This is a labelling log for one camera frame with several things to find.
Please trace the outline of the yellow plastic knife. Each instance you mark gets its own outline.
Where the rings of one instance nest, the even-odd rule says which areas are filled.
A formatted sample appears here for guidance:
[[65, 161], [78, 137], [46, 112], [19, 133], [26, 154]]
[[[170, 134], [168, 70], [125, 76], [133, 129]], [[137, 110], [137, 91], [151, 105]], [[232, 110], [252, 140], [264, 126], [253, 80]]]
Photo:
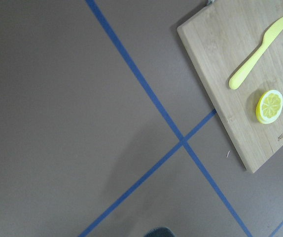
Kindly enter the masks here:
[[229, 79], [228, 85], [232, 90], [238, 89], [244, 80], [248, 77], [255, 64], [276, 39], [276, 37], [283, 31], [283, 17], [276, 20], [265, 31], [261, 45], [258, 49], [251, 53], [249, 58], [236, 70], [236, 72]]

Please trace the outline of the grey and pink cloth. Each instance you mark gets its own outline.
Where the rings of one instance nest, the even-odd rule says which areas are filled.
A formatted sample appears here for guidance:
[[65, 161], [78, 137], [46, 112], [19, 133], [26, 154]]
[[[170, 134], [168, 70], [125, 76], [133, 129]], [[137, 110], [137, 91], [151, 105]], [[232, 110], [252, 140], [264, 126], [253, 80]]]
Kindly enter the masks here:
[[148, 231], [144, 237], [175, 237], [176, 235], [167, 227], [157, 227]]

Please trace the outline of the yellow lemon slices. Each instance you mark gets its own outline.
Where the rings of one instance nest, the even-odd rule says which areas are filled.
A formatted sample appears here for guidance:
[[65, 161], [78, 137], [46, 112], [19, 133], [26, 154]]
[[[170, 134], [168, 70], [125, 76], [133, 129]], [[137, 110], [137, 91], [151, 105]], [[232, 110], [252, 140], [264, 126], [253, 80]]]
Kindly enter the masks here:
[[256, 106], [256, 118], [261, 124], [271, 124], [280, 116], [283, 109], [283, 96], [277, 90], [266, 91]]

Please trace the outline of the bamboo cutting board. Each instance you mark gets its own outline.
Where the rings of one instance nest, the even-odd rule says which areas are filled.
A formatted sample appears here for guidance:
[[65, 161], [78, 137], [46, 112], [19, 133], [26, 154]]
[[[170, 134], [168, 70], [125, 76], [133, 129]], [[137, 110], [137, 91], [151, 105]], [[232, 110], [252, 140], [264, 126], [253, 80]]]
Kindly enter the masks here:
[[283, 96], [283, 0], [217, 0], [177, 28], [245, 168], [255, 173], [283, 146], [283, 107], [262, 124], [256, 105]]

